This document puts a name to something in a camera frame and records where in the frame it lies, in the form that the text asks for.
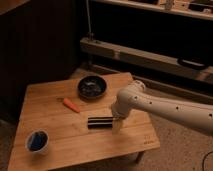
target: toy carrot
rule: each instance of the toy carrot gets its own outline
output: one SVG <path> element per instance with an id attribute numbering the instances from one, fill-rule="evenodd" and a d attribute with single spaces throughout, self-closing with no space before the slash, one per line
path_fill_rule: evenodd
<path id="1" fill-rule="evenodd" d="M 80 109 L 78 108 L 78 106 L 72 103 L 68 98 L 63 99 L 63 104 L 68 108 L 72 109 L 73 111 L 80 113 Z"/>

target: plastic cup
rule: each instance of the plastic cup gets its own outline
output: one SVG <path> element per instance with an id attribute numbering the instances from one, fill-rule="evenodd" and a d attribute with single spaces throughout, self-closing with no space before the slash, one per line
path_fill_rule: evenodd
<path id="1" fill-rule="evenodd" d="M 26 139 L 25 147 L 33 154 L 46 155 L 48 149 L 49 137 L 45 131 L 34 131 Z"/>

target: wooden cabinet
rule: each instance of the wooden cabinet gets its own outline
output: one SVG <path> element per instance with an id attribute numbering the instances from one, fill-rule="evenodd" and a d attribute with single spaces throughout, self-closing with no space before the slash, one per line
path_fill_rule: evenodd
<path id="1" fill-rule="evenodd" d="M 19 117 L 27 84 L 67 79 L 78 66 L 75 10 L 75 1 L 32 0 L 0 16 L 0 118 Z"/>

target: black bowl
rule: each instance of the black bowl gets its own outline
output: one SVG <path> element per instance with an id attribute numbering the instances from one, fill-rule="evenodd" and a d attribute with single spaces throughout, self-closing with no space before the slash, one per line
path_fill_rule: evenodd
<path id="1" fill-rule="evenodd" d="M 78 93 L 86 99 L 97 99 L 104 95 L 106 81 L 99 76 L 87 76 L 78 83 Z"/>

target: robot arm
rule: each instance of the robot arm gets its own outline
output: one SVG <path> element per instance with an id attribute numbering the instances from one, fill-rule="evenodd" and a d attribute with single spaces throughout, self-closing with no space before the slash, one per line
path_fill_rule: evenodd
<path id="1" fill-rule="evenodd" d="M 155 97 L 144 91 L 145 85 L 136 80 L 118 92 L 117 101 L 111 106 L 112 115 L 116 118 L 113 129 L 114 124 L 129 116 L 131 109 L 138 109 L 202 132 L 213 133 L 212 105 Z"/>

